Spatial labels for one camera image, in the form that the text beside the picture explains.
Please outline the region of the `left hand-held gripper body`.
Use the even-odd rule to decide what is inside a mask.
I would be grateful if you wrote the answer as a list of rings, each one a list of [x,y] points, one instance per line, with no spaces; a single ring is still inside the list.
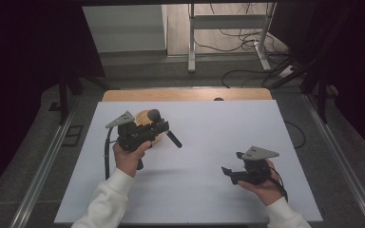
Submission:
[[[132,114],[129,111],[126,111],[124,114],[106,125],[108,133],[105,142],[105,170],[109,169],[110,136],[112,129],[115,126],[118,127],[117,142],[124,151],[133,152],[142,143],[147,141],[153,142],[155,140],[149,133],[150,123],[146,125],[137,125]]]

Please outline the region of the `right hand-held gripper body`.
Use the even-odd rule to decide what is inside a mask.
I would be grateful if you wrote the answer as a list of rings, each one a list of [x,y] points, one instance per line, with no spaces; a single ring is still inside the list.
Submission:
[[[244,172],[246,177],[242,180],[255,185],[264,183],[271,176],[267,159],[278,157],[279,153],[268,149],[251,146],[244,153]]]

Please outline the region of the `black makeup brush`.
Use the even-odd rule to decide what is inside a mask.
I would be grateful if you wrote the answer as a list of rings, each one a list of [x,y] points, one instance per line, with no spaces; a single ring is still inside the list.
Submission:
[[[161,114],[160,111],[158,109],[150,109],[148,111],[148,118],[152,121],[158,120],[161,118]],[[154,126],[152,125],[152,123],[150,124],[150,130],[149,133],[152,136],[153,139],[155,139],[156,135],[155,131],[154,131]],[[183,144],[179,141],[179,139],[173,134],[173,132],[170,130],[165,131],[164,132],[166,134],[166,136],[178,147],[178,148],[182,148]]]

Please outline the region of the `small wooden cup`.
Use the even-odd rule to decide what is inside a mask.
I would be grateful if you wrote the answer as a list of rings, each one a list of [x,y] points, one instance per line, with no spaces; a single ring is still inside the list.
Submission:
[[[146,125],[146,124],[152,124],[152,121],[148,118],[148,111],[142,110],[135,116],[135,123],[137,125]],[[163,138],[163,133],[159,134],[155,137],[155,140],[153,143],[158,143]]]

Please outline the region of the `person's right hand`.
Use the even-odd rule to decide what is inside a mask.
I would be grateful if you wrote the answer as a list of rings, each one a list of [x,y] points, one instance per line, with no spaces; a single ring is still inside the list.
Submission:
[[[265,206],[269,206],[283,198],[278,186],[269,180],[259,185],[239,180],[238,185],[243,189],[253,192]]]

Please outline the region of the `person's left hand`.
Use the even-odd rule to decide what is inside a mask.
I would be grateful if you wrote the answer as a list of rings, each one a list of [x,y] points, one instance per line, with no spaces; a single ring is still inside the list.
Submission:
[[[151,141],[142,143],[135,151],[124,151],[116,142],[113,145],[116,167],[134,178],[138,170],[139,160],[145,155],[145,151],[151,147]]]

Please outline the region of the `white table mat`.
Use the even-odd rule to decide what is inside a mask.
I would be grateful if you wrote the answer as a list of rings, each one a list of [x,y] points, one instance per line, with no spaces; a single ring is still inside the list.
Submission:
[[[251,146],[277,152],[272,159],[291,207],[308,221],[321,214],[274,100],[209,102],[100,102],[55,218],[72,223],[113,162],[104,161],[106,125],[126,111],[156,108],[182,143],[162,137],[149,149],[129,195],[123,223],[128,225],[248,224],[265,222],[263,204],[233,184],[224,168],[241,171],[236,156]]]

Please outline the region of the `wooden table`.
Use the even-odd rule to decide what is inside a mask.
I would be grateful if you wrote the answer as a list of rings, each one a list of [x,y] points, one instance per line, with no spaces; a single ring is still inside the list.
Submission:
[[[109,90],[103,102],[179,102],[179,101],[272,100],[266,88],[178,88]]]

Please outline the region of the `black metal stand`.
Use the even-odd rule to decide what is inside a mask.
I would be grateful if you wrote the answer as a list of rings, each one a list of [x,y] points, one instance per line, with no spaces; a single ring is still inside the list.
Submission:
[[[67,91],[70,90],[73,95],[82,95],[84,92],[84,87],[80,81],[81,78],[92,82],[104,90],[117,89],[117,87],[105,83],[95,75],[87,73],[76,66],[67,67],[63,65],[58,74],[59,102],[52,103],[49,108],[49,111],[60,112],[59,125],[63,125],[70,116]]]
[[[326,21],[322,23],[317,35],[304,47],[302,51],[308,50],[306,60],[294,72],[277,81],[266,81],[264,85],[268,89],[279,88],[296,78],[303,76],[300,85],[300,92],[311,94],[317,88],[317,114],[319,118],[327,123],[325,116],[327,86],[328,86],[328,63],[330,52],[340,34],[346,20],[352,10],[351,4],[340,4],[331,13],[328,13]]]

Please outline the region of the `white power strip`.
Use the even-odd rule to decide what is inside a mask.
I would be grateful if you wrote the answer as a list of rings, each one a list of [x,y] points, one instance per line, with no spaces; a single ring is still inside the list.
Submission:
[[[288,66],[287,68],[285,68],[280,74],[279,77],[280,78],[285,78],[288,75],[290,75],[291,73],[293,73],[296,70],[296,68],[294,66]]]

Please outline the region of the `white cabinet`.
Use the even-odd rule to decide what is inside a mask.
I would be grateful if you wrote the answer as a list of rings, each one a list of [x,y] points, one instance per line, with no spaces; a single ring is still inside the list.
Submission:
[[[99,52],[166,50],[161,5],[83,7]]]

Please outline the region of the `dark curtain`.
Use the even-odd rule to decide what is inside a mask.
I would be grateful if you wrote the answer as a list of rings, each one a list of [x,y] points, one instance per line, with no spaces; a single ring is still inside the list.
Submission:
[[[279,2],[270,33],[305,66],[323,49],[345,6],[350,7],[347,18],[321,64],[308,72],[302,90],[310,92],[319,82],[334,86],[336,106],[365,140],[365,0]]]
[[[82,4],[0,0],[0,177],[27,135],[42,94],[61,81],[105,75]]]

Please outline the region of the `black floor bracket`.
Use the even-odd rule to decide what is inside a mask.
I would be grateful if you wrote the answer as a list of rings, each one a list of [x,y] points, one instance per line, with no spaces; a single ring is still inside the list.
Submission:
[[[82,131],[83,131],[82,125],[71,125],[67,133],[63,139],[62,146],[64,147],[75,147],[78,145],[78,142],[81,139]]]

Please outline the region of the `aluminium rail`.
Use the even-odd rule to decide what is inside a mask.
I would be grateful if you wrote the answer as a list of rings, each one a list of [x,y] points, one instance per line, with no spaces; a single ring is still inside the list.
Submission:
[[[354,195],[355,201],[365,218],[365,187],[362,185],[359,178],[356,176],[354,169],[349,164],[329,125],[319,117],[317,113],[317,105],[313,100],[313,97],[311,95],[303,95],[302,99],[306,103],[321,136],[329,147],[344,180],[347,182],[352,194]]]
[[[9,228],[26,228],[32,210],[42,192],[50,169],[56,159],[65,135],[67,134],[70,124],[74,118],[75,109],[76,104],[73,104],[67,116],[65,117],[65,120],[56,130],[54,138],[51,141],[45,156],[41,160],[41,163],[31,180],[29,188],[27,189],[23,199],[21,200],[17,208],[16,213],[14,214]]]

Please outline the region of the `white metal desk frame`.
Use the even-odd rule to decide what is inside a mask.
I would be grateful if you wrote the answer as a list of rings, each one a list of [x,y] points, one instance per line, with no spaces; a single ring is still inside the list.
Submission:
[[[188,71],[196,70],[195,31],[200,29],[259,29],[260,38],[254,42],[255,51],[264,71],[272,68],[265,54],[264,42],[273,18],[276,3],[268,3],[264,14],[196,15],[195,5],[189,4]]]

